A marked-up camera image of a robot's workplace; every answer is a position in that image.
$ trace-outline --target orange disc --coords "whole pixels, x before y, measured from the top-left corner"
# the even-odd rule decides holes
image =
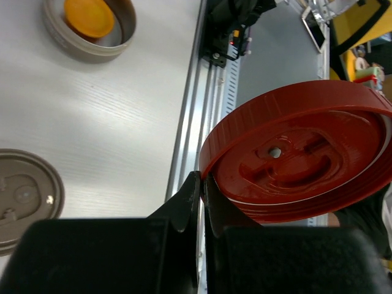
[[[64,11],[69,24],[88,37],[104,37],[115,26],[113,12],[104,0],[65,0]]]
[[[259,223],[335,211],[392,179],[392,105],[345,81],[258,96],[224,118],[200,153],[202,178]]]

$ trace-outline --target brown round lid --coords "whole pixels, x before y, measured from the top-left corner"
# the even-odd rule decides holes
[[[64,186],[45,160],[0,149],[0,255],[8,254],[33,223],[60,215]]]

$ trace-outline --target white wood grain surface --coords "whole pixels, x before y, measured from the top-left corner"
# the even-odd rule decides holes
[[[50,39],[41,0],[0,0],[0,148],[57,169],[62,217],[147,216],[164,201],[200,1],[133,3],[130,47],[92,65]]]

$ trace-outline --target red plastic jar lid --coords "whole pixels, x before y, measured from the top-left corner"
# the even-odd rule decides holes
[[[346,81],[258,96],[224,118],[200,153],[202,178],[259,223],[336,211],[392,179],[392,105]]]

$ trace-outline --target black fabric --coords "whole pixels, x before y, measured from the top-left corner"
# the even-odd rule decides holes
[[[389,186],[385,186],[360,202],[335,211],[334,214],[339,219],[341,227],[359,228],[370,237],[380,256],[391,260],[388,234],[381,218],[382,202]]]

